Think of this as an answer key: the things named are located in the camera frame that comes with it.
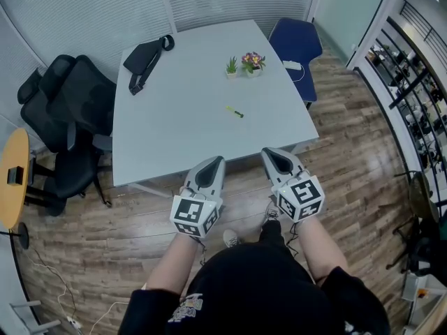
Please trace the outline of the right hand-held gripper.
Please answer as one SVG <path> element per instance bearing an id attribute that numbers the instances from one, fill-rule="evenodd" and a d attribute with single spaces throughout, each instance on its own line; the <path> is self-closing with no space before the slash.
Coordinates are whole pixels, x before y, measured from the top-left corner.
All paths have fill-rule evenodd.
<path id="1" fill-rule="evenodd" d="M 261 158 L 268 179 L 272 182 L 272 192 L 276 197 L 276 206 L 293 222 L 319 214 L 322 210 L 325 194 L 318 178 L 310 175 L 300 159 L 283 149 L 263 148 Z M 282 185 L 281 176 L 294 176 Z"/>

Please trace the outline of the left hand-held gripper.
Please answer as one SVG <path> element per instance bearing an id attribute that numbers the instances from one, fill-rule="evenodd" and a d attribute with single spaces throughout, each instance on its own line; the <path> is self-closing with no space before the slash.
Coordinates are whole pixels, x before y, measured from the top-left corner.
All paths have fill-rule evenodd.
<path id="1" fill-rule="evenodd" d="M 226 162 L 222 156 L 211 157 L 189 170 L 186 186 L 173 198 L 170 211 L 170 222 L 178 233 L 197 239 L 204 239 L 210 233 L 220 219 L 225 173 Z"/>

